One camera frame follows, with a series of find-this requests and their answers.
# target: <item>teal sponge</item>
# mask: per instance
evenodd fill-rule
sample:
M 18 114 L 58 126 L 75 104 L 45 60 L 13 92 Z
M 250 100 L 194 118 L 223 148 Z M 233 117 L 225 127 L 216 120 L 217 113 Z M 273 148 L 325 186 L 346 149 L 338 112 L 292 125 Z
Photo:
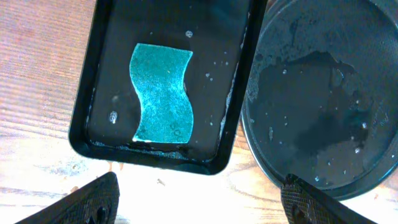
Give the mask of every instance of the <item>teal sponge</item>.
M 130 61 L 141 120 L 133 141 L 187 143 L 193 129 L 193 111 L 185 93 L 184 73 L 193 52 L 137 44 Z

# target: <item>black round container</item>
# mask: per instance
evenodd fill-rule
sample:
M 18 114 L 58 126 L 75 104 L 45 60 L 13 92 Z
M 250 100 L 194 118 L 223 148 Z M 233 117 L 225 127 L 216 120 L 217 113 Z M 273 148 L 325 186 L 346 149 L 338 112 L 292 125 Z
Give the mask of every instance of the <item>black round container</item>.
M 343 200 L 398 165 L 398 3 L 277 1 L 264 16 L 243 104 L 254 157 Z

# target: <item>wet wooden board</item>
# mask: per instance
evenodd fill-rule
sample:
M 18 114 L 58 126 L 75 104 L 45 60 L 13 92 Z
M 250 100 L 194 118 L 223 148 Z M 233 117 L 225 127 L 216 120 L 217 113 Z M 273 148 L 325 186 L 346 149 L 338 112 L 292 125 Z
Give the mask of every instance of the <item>wet wooden board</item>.
M 116 223 L 287 223 L 280 190 L 238 128 L 220 174 L 204 176 L 87 159 L 68 127 L 95 1 L 0 1 L 0 214 L 19 221 L 111 170 Z M 344 202 L 378 223 L 398 219 L 398 172 Z

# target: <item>wooden surface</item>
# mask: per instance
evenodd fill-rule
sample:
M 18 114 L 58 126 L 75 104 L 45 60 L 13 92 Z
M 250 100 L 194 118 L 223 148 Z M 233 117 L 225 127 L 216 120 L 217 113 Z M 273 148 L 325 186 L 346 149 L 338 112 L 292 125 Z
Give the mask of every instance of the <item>wooden surface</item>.
M 286 223 L 280 191 L 239 127 L 220 174 L 204 176 L 79 156 L 67 139 L 94 0 L 0 1 L 0 219 L 27 217 L 112 170 L 116 223 Z M 343 202 L 379 223 L 398 220 L 398 172 Z

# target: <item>wooden table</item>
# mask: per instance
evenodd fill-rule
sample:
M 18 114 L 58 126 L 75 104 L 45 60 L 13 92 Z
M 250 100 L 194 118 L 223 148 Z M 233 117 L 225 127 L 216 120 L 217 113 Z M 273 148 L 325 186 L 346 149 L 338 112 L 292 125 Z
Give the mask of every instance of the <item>wooden table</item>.
M 87 159 L 68 127 L 94 0 L 0 1 L 0 219 L 16 222 L 111 170 L 117 223 L 286 223 L 280 191 L 241 127 L 220 174 L 204 176 Z M 398 220 L 398 172 L 343 202 L 379 223 Z

